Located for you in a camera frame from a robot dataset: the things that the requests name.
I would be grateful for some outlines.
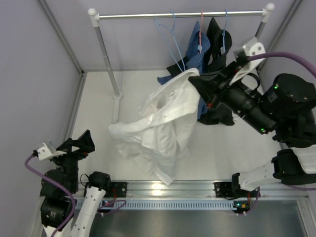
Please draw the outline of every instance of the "white garment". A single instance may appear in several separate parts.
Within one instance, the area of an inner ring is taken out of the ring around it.
[[[139,108],[137,122],[109,126],[120,141],[118,151],[133,158],[147,173],[155,173],[166,184],[174,179],[177,158],[188,155],[187,144],[197,122],[200,95],[188,81],[199,76],[189,69],[147,96]]]

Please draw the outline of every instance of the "enclosure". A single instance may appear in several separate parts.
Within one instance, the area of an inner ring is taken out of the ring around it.
[[[153,19],[168,26],[175,20],[182,55],[195,22],[200,21],[206,32],[214,17],[233,39],[227,64],[235,60],[234,48],[253,36],[267,52],[293,52],[315,64],[310,47],[315,34],[304,29],[313,28],[316,4],[301,0],[274,4],[275,9],[269,1],[259,0],[28,0],[21,5],[5,1],[0,26],[8,32],[0,44],[2,150],[7,159],[1,170],[2,189],[7,190],[1,195],[3,236],[45,236],[40,179],[22,168],[23,162],[38,144],[52,140],[59,146],[87,129],[95,151],[79,161],[79,177],[100,171],[110,174],[113,182],[127,183],[126,207],[113,215],[97,215],[91,237],[316,236],[312,191],[280,183],[261,186],[252,213],[238,217],[232,214],[234,200],[216,196],[214,183],[230,181],[233,174],[276,156],[283,147],[272,139],[274,132],[262,135],[235,114],[233,126],[197,122],[188,144],[190,155],[176,161],[170,185],[122,157],[109,132],[111,124],[137,121],[146,96],[161,87],[157,78],[170,75],[166,67],[174,61]],[[5,21],[12,13],[16,17]],[[177,52],[175,45],[171,51]],[[261,93],[284,72],[314,82],[308,72],[285,59],[267,59],[257,72]],[[256,87],[247,76],[243,83]],[[31,165],[42,173],[55,167],[48,161]],[[4,180],[13,181],[9,188]],[[84,201],[80,182],[87,181],[79,181],[75,217]],[[17,207],[21,195],[23,205]]]

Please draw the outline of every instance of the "gray wall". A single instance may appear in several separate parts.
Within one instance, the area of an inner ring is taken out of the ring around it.
[[[277,30],[293,0],[47,0],[58,19],[67,39],[76,53],[82,67],[104,69],[104,62],[97,37],[87,14],[94,7],[102,14],[137,14],[200,12],[227,10],[256,10],[273,2],[276,9],[262,34],[262,42],[267,45]],[[199,18],[177,19],[175,35],[182,55],[186,51],[193,26]],[[206,32],[210,18],[204,20]],[[216,18],[220,26],[225,25],[225,17]],[[172,19],[161,19],[171,25]],[[260,16],[230,17],[227,30],[234,45],[254,36],[260,23]],[[162,69],[173,62],[163,40],[160,38],[152,19],[109,20],[100,24],[105,45],[115,69]],[[172,38],[168,37],[172,50],[180,59]]]
[[[40,178],[24,161],[41,142],[62,142],[79,74],[35,0],[0,1],[0,32],[0,230],[26,237]],[[31,166],[45,172],[52,164]]]
[[[316,65],[316,1],[304,0],[273,51],[296,53]],[[269,59],[261,72],[263,86],[269,88],[280,73],[296,74],[316,85],[316,79],[298,63],[281,58]],[[316,210],[316,192],[309,192]]]

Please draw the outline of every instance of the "metal rail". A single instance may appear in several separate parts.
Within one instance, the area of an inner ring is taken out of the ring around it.
[[[125,15],[105,15],[99,14],[99,20],[109,20],[109,19],[139,19],[139,18],[172,18],[175,17],[217,17],[217,16],[226,16],[225,11],[217,12],[189,12],[189,13],[154,13],[154,14],[125,14]],[[228,11],[228,16],[262,16],[265,14],[264,10],[256,11]]]

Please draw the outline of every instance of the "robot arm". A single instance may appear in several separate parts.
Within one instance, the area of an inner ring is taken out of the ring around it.
[[[73,217],[70,214],[74,206],[66,193],[51,182],[55,181],[69,191],[69,195],[78,191],[78,161],[94,151],[94,144],[87,130],[79,139],[68,139],[57,149],[50,142],[43,143],[34,151],[39,160],[49,159],[57,168],[48,171],[42,179],[40,195],[45,199],[40,208],[41,222],[48,237],[88,237],[94,216],[100,201],[110,189],[108,174],[93,172],[86,184],[83,206],[76,223],[71,229]]]
[[[267,164],[256,169],[234,174],[233,191],[253,191],[255,188],[271,183],[285,185],[304,185],[316,183],[316,145],[300,149],[281,150]]]
[[[315,86],[296,75],[280,74],[263,95],[256,90],[259,81],[254,90],[248,88],[241,79],[262,62],[260,54],[264,53],[263,45],[252,38],[234,51],[236,61],[217,76],[204,74],[189,78],[211,108],[224,104],[259,133],[275,131],[275,141],[293,148],[279,151],[261,167],[234,174],[229,189],[236,197],[246,197],[247,192],[275,182],[287,185],[316,183],[316,161],[312,157],[316,153],[316,124],[312,113],[316,106]],[[300,62],[316,75],[314,66],[304,59],[288,53],[274,54]],[[218,189],[219,194],[229,193]]]
[[[73,228],[71,229],[73,221],[71,219],[62,231],[55,234],[55,237],[89,237],[94,216],[110,184],[111,180],[108,174],[93,172],[89,176],[85,200]],[[53,226],[44,226],[44,230],[46,235],[50,237],[56,228]]]

